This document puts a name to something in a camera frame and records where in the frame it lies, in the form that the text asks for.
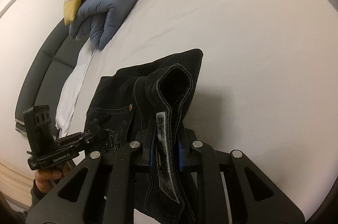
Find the person's left hand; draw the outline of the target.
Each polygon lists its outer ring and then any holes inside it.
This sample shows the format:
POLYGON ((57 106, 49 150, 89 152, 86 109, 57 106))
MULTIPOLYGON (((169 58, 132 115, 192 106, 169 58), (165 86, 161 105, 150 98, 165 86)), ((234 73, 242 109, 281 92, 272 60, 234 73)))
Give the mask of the person's left hand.
POLYGON ((59 169, 35 170, 35 184, 41 193, 48 193, 53 188, 52 181, 61 179, 64 175, 59 169))

